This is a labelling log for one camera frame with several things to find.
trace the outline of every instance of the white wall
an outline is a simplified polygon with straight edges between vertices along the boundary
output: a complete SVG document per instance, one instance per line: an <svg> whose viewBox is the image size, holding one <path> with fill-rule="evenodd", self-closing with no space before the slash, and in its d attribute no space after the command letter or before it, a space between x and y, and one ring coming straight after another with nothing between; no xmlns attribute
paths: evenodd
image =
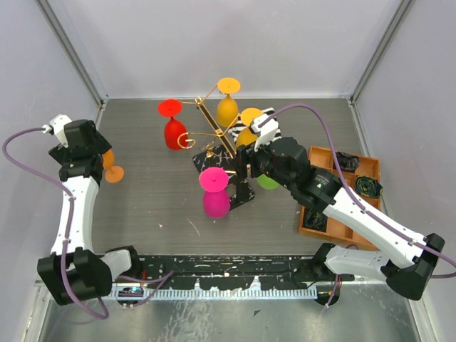
<svg viewBox="0 0 456 342"><path fill-rule="evenodd" d="M5 1L0 11L0 142L41 127L59 113L94 118L96 104L74 71L35 1ZM47 155L55 138L33 133L11 144L11 154L58 177ZM0 335L19 341L37 278L36 262L56 237L61 191L0 155Z"/></svg>
<svg viewBox="0 0 456 342"><path fill-rule="evenodd" d="M63 2L111 98L352 94L399 0Z"/></svg>
<svg viewBox="0 0 456 342"><path fill-rule="evenodd" d="M456 258L456 2L417 0L359 100L389 213ZM436 273L454 271L443 261ZM439 341L456 336L456 280L427 288Z"/></svg>

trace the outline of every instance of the gray floor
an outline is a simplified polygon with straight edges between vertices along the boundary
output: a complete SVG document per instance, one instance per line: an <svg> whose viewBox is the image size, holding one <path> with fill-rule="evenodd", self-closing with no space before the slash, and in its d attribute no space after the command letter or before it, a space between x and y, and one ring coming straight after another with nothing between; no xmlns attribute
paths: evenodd
<svg viewBox="0 0 456 342"><path fill-rule="evenodd" d="M265 109L297 100L238 100L239 109ZM346 100L305 100L317 107L330 127L338 150L360 153L358 136ZM103 181L95 204L93 243L97 252L132 244L141 254L311 254L322 240L296 232L299 206L285 189L263 190L255 180L255 199L214 222L202 210L203 191L191 150L165 146L166 118L157 113L156 100L111 100L100 131L113 145L125 178ZM208 101L215 113L218 100ZM210 133L196 106L185 105L177 119L189 131ZM300 144L328 146L312 113L290 110L279 116L282 135Z"/></svg>
<svg viewBox="0 0 456 342"><path fill-rule="evenodd" d="M89 303L100 310L96 301ZM312 300L153 301L88 325L77 306L52 303L40 342L413 342L419 341L408 301L386 285L344 284L329 310Z"/></svg>

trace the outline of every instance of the wooden box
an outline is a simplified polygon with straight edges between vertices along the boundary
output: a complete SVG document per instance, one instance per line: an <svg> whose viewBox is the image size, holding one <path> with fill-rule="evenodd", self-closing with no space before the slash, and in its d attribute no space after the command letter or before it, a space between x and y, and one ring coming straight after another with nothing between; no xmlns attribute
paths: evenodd
<svg viewBox="0 0 456 342"><path fill-rule="evenodd" d="M343 172L343 176L347 184L354 189L355 180L358 176L369 176L380 181L380 161L377 159L365 157L363 155L357 155L360 159L360 166L354 173ZM333 165L333 155L331 150L324 147L311 146L309 150L309 160L313 166L321 167L338 175L337 170ZM368 198L361 196L367 203L373 207L380 209L380 198ZM305 207L301 207L301 214L299 217L298 232L301 234L309 235L319 239L326 239L336 244L357 244L361 249L375 250L377 249L368 240L364 239L358 233L348 228L346 225L328 218L326 224L326 231L320 232L315 229L309 229L304 226L304 213Z"/></svg>

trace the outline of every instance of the striped cloth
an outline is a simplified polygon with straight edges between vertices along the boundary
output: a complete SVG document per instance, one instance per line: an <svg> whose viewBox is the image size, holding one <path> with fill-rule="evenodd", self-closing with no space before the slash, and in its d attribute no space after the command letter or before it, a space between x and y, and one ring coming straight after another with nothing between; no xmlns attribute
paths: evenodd
<svg viewBox="0 0 456 342"><path fill-rule="evenodd" d="M274 113L274 109L273 108L267 108L267 109L263 109L262 112L263 112L263 114L271 115L271 114ZM241 116L239 116L239 120L228 130L228 134L230 134L233 137L234 143L236 143L237 137L239 136L240 132L243 129L245 129L245 127L247 127L247 126L242 123ZM280 126L279 126L279 129L277 130L277 132L276 132L276 134L274 136L274 140L278 139L278 138L281 138Z"/></svg>

